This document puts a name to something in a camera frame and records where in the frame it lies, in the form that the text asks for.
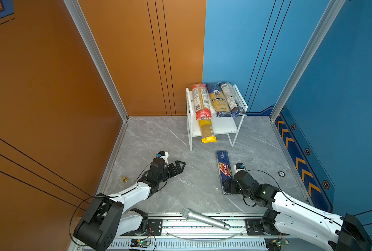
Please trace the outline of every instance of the microphone grille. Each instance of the microphone grille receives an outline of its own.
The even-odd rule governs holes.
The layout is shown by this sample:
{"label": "microphone grille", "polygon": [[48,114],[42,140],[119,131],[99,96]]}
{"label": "microphone grille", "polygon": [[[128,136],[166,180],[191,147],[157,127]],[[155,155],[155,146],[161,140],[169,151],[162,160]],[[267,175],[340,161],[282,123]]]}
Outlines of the microphone grille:
{"label": "microphone grille", "polygon": [[182,213],[182,216],[183,218],[189,218],[189,212],[190,212],[190,208],[184,208],[183,209],[183,213]]}

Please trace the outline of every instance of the orange wall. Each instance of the orange wall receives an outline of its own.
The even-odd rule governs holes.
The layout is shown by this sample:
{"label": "orange wall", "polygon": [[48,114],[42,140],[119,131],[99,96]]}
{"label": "orange wall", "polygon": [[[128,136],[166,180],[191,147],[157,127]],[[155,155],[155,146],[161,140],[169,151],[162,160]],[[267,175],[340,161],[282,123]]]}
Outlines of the orange wall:
{"label": "orange wall", "polygon": [[79,0],[129,116],[186,114],[202,82],[204,0]]}
{"label": "orange wall", "polygon": [[65,250],[122,121],[64,2],[17,0],[14,12],[0,25],[0,138],[62,178],[0,140],[0,249]]}

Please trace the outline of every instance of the barilla logo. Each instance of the barilla logo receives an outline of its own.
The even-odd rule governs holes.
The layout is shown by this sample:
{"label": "barilla logo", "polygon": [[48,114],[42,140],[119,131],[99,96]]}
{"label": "barilla logo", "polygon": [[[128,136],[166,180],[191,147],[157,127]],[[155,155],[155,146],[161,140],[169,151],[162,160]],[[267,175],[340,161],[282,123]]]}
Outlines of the barilla logo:
{"label": "barilla logo", "polygon": [[223,166],[224,166],[224,174],[228,176],[228,165],[224,163]]}
{"label": "barilla logo", "polygon": [[219,162],[219,169],[221,170],[221,172],[223,174],[225,174],[225,176],[228,176],[230,177],[231,176],[231,170],[229,169],[229,166],[225,163],[221,163]]}

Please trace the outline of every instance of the orange chevron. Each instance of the orange chevron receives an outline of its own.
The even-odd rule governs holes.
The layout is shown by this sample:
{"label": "orange chevron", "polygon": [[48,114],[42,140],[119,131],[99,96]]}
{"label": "orange chevron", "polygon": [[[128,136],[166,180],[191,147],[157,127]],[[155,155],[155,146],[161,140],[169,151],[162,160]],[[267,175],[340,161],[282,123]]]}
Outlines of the orange chevron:
{"label": "orange chevron", "polygon": [[303,163],[303,164],[305,164],[306,165],[306,162],[303,160],[303,159],[300,159],[300,158],[296,158],[296,169],[298,169],[299,170],[299,167],[298,167],[298,165],[299,165],[299,162],[300,163]]}
{"label": "orange chevron", "polygon": [[302,169],[302,180],[303,180],[303,182],[304,182],[304,175],[305,175],[305,174],[307,174],[307,175],[309,175],[310,177],[313,178],[313,175],[312,175],[311,173],[309,173],[309,172],[306,171],[305,169]]}
{"label": "orange chevron", "polygon": [[284,132],[285,133],[289,133],[288,129],[282,129],[282,134],[281,134],[281,138],[284,139]]}
{"label": "orange chevron", "polygon": [[286,148],[288,148],[288,141],[295,142],[295,141],[293,140],[293,138],[288,138],[288,137],[286,137],[286,142],[285,142],[285,144],[286,144]]}
{"label": "orange chevron", "polygon": [[284,121],[278,121],[278,130],[280,130],[280,124],[285,124],[285,122]]}
{"label": "orange chevron", "polygon": [[321,193],[320,188],[316,187],[315,185],[313,185],[312,183],[309,182],[309,195],[310,195],[310,197],[311,197],[311,189],[312,188],[316,189],[317,191],[319,191]]}

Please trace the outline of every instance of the blue pasta package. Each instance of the blue pasta package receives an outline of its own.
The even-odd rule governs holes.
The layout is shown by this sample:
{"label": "blue pasta package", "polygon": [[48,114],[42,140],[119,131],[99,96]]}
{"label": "blue pasta package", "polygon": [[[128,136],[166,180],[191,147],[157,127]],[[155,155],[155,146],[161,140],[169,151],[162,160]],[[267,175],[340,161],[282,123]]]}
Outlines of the blue pasta package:
{"label": "blue pasta package", "polygon": [[229,162],[228,151],[217,151],[217,161],[219,169],[219,179],[223,194],[231,193],[231,184],[233,181],[231,165]]}

